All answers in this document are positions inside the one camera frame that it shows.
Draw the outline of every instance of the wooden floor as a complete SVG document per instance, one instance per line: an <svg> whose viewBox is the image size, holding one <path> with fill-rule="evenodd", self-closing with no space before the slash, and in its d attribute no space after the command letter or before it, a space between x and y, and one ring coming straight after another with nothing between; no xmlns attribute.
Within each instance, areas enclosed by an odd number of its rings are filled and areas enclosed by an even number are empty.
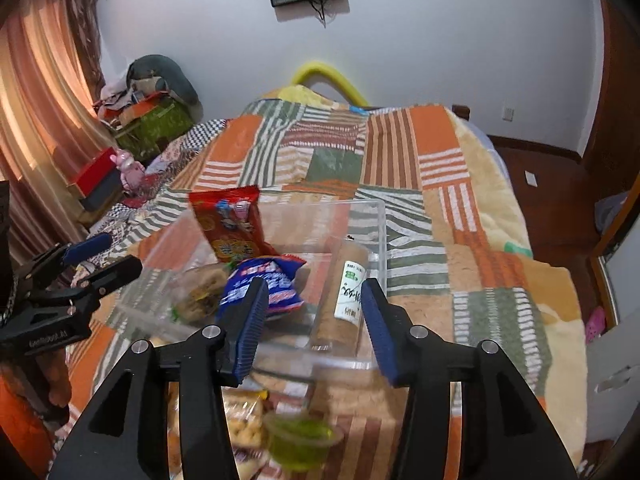
<svg viewBox="0 0 640 480"><path fill-rule="evenodd" d="M511 176L527 222L535 259L571 272L586 322L598 306L587 257L599 240L594 226L594 187L585 169L563 156L497 148ZM524 172L536 175L529 186Z"/></svg>

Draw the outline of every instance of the clear plastic box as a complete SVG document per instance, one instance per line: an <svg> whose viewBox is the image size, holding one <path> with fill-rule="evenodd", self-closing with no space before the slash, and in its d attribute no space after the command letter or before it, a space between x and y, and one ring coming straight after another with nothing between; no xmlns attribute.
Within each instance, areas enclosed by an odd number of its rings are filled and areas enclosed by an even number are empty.
<svg viewBox="0 0 640 480"><path fill-rule="evenodd" d="M350 236L367 247L367 277L378 278L386 292L384 203L382 200L270 203L270 198L263 195L259 203L265 239L280 254L304 258L307 264L298 271L296 279L305 267L308 276L301 291L305 305L299 311L265 323L254 369L292 380L369 383L378 366L364 321L353 356L337 356L306 346L332 253L341 239ZM184 340L209 323L175 321L168 293L170 283L180 272L216 261L191 210L162 231L158 243L143 260L143 279L138 281L147 283L146 289L140 290L138 282L131 283L120 291L115 303L129 323L168 342Z"/></svg>

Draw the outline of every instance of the blue foam handle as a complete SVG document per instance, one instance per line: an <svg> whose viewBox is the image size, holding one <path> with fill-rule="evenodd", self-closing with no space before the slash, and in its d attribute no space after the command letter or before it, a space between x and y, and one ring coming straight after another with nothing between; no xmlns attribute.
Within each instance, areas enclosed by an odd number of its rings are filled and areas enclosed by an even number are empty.
<svg viewBox="0 0 640 480"><path fill-rule="evenodd" d="M252 279L245 295L245 301L249 303L248 313L236 341L236 360L233 366L233 375L239 383L249 375L254 364L255 352L269 307L267 282L261 278Z"/></svg>
<svg viewBox="0 0 640 480"><path fill-rule="evenodd" d="M101 233L99 235L88 238L84 242L70 246L62 259L65 266L76 266L80 262L88 260L96 254L106 251L111 247L112 238L109 233Z"/></svg>
<svg viewBox="0 0 640 480"><path fill-rule="evenodd" d="M396 384L399 375L396 362L396 344L380 312L380 306L371 288L370 280L371 278L362 283L362 291L360 293L362 313L367 323L369 338L371 339L371 345L373 346L380 372L391 384Z"/></svg>

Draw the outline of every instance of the pink stuffed toy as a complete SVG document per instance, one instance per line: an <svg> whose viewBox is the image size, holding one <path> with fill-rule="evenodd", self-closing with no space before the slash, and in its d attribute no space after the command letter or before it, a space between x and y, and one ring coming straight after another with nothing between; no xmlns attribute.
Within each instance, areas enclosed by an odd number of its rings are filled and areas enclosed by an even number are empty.
<svg viewBox="0 0 640 480"><path fill-rule="evenodd" d="M120 170L120 181L124 191L135 192L145 176L145 167L127 150L116 150L116 154L111 155L110 159Z"/></svg>

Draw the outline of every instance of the white wall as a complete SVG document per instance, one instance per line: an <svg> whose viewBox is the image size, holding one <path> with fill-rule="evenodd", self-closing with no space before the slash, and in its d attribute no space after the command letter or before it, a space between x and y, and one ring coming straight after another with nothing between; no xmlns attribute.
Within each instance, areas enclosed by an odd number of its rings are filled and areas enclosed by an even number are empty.
<svg viewBox="0 0 640 480"><path fill-rule="evenodd" d="M488 134L580 147L599 91L594 0L334 0L325 28L308 4L100 0L109 80L137 57L177 61L204 118L231 117L322 60L372 105L453 102ZM513 123L502 106L515 108Z"/></svg>

